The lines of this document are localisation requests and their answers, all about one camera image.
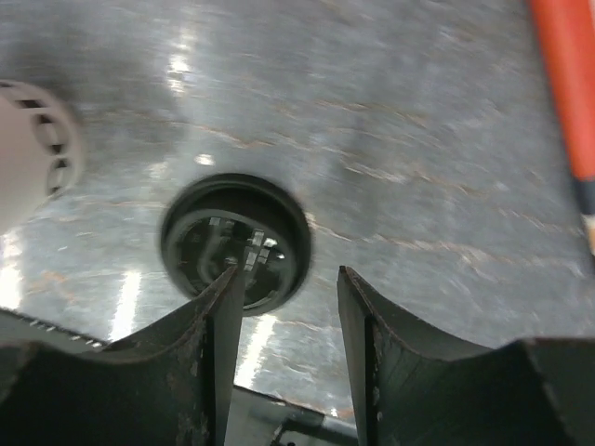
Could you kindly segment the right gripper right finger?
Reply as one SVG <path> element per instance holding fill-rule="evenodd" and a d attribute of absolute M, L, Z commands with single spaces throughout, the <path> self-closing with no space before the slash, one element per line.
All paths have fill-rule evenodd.
<path fill-rule="evenodd" d="M 594 342 L 487 348 L 389 301 L 354 269 L 338 311 L 362 445 L 590 445 Z"/>

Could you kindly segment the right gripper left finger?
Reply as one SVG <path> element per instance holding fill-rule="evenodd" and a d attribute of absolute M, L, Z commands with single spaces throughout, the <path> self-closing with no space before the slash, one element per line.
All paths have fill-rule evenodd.
<path fill-rule="evenodd" d="M 230 268 L 111 344 L 3 310 L 2 443 L 223 444 L 243 304 L 243 280 Z"/>

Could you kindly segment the single white paper cup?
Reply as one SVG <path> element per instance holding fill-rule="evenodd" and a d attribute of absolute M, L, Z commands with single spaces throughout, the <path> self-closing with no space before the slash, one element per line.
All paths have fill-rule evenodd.
<path fill-rule="evenodd" d="M 84 169 L 82 126 L 48 90 L 1 81 L 1 232 L 73 187 Z"/>

